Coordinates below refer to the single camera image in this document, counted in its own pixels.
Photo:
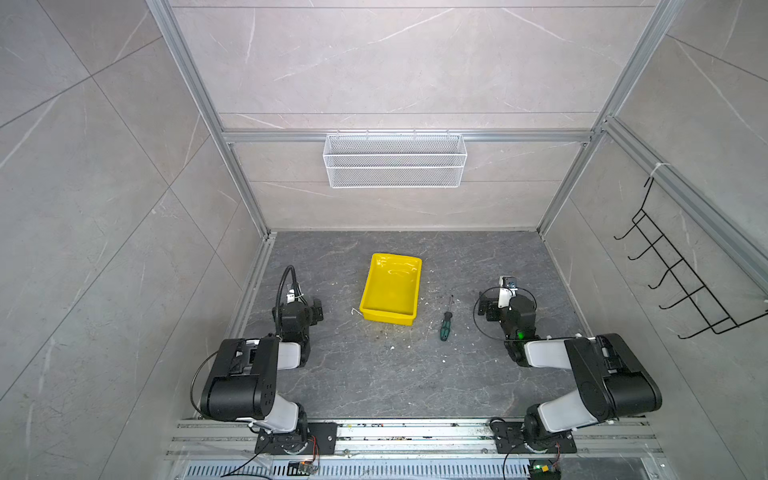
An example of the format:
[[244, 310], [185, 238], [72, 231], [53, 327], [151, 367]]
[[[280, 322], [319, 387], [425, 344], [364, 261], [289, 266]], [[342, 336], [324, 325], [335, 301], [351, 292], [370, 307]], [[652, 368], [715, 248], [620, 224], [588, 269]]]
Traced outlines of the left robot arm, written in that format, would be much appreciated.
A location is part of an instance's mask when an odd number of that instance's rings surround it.
[[190, 394], [198, 414], [239, 422], [256, 435], [258, 454], [332, 455], [338, 425], [311, 422], [304, 407], [278, 393], [278, 372], [306, 365], [309, 330], [324, 318], [318, 299], [295, 300], [272, 310], [276, 332], [262, 338], [229, 338], [209, 356], [213, 362], [199, 393]]

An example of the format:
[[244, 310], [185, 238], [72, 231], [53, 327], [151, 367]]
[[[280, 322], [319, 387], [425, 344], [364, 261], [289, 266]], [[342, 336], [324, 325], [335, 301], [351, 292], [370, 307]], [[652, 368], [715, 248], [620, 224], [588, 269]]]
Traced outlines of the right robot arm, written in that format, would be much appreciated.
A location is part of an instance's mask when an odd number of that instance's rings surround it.
[[536, 333], [538, 304], [532, 294], [496, 286], [478, 294], [473, 316], [498, 324], [509, 357], [522, 368], [570, 372], [575, 389], [526, 410], [521, 422], [489, 421], [509, 451], [546, 453], [561, 448], [573, 430], [657, 411], [661, 390], [618, 334], [542, 338]]

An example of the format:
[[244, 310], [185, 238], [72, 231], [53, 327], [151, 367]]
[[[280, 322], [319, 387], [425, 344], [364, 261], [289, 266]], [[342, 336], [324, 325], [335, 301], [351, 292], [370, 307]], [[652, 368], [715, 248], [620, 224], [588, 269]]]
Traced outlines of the green black handled screwdriver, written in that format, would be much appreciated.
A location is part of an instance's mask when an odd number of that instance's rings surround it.
[[446, 309], [443, 312], [442, 323], [439, 330], [439, 338], [443, 342], [449, 339], [449, 336], [451, 333], [452, 318], [453, 318], [453, 312], [452, 312], [453, 303], [454, 303], [454, 296], [450, 295], [448, 298]]

